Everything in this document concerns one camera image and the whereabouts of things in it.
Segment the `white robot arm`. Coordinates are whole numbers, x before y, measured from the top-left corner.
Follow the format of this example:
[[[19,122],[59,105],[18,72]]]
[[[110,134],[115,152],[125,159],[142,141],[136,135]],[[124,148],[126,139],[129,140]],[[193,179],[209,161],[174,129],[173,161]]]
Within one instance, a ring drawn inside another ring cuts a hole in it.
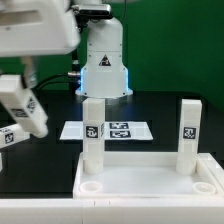
[[[109,103],[129,97],[133,91],[122,62],[123,27],[111,9],[120,1],[0,0],[0,58],[21,58],[25,85],[33,88],[35,58],[72,54],[86,29],[86,64],[72,72],[80,77],[76,94]]]

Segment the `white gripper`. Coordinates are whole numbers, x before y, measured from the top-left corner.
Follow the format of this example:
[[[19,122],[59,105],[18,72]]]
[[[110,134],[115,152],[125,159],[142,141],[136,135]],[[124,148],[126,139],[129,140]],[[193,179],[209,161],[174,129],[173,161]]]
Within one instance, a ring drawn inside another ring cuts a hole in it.
[[[0,0],[0,57],[21,57],[26,88],[37,85],[34,56],[68,54],[80,35],[70,0]]]

